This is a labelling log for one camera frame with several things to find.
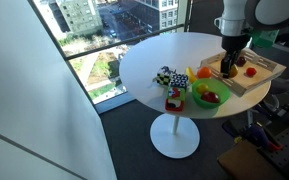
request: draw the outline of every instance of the table pedestal base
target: table pedestal base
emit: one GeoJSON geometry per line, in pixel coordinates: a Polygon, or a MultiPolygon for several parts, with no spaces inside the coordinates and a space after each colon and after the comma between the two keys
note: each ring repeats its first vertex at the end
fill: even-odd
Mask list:
{"type": "Polygon", "coordinates": [[[155,119],[150,135],[155,148],[171,158],[191,155],[200,142],[200,133],[191,119],[168,114],[155,119]]]}

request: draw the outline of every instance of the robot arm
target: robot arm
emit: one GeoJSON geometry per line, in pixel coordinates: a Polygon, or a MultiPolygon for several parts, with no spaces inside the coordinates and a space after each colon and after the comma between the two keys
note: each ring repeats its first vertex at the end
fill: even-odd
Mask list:
{"type": "Polygon", "coordinates": [[[214,24],[221,31],[222,48],[226,50],[221,62],[221,73],[223,78],[229,78],[231,66],[235,64],[240,51],[246,47],[252,33],[257,32],[257,36],[264,37],[262,32],[267,33],[289,26],[289,0],[223,0],[223,2],[222,17],[215,19],[214,24]]]}

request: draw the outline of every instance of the floor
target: floor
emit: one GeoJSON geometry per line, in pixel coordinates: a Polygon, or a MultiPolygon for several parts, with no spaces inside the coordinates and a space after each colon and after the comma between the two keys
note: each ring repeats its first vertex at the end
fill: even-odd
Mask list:
{"type": "MultiPolygon", "coordinates": [[[[281,104],[289,102],[289,95],[278,97],[281,104]]],[[[151,143],[150,126],[160,114],[135,100],[100,115],[119,180],[227,179],[217,157],[234,142],[221,125],[231,119],[236,126],[244,126],[246,112],[223,119],[193,119],[200,131],[200,144],[184,159],[168,158],[151,143]]]]}

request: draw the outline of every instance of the colorful toy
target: colorful toy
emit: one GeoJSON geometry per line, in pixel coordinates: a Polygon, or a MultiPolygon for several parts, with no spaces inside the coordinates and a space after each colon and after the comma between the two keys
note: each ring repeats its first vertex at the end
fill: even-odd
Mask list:
{"type": "Polygon", "coordinates": [[[168,87],[165,101],[165,109],[168,111],[182,111],[185,103],[185,95],[188,84],[188,76],[185,74],[173,74],[168,87]]]}
{"type": "Polygon", "coordinates": [[[168,111],[182,111],[184,108],[185,94],[184,88],[168,87],[165,109],[168,111]]]}
{"type": "Polygon", "coordinates": [[[165,109],[182,111],[189,77],[185,74],[177,74],[174,68],[163,66],[157,72],[157,77],[154,80],[160,85],[168,86],[165,109]]]}
{"type": "Polygon", "coordinates": [[[188,76],[188,80],[191,84],[193,84],[197,80],[191,67],[186,68],[185,74],[188,76]]]}
{"type": "Polygon", "coordinates": [[[169,68],[167,66],[163,66],[157,72],[156,81],[160,85],[168,86],[168,84],[171,80],[171,76],[173,74],[176,74],[176,70],[174,68],[169,68]]]}

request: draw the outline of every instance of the orange toy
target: orange toy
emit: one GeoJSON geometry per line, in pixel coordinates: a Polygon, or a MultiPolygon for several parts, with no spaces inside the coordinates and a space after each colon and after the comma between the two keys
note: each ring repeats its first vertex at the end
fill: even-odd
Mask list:
{"type": "Polygon", "coordinates": [[[212,70],[208,67],[201,67],[196,75],[198,78],[210,78],[212,76],[212,70]]]}

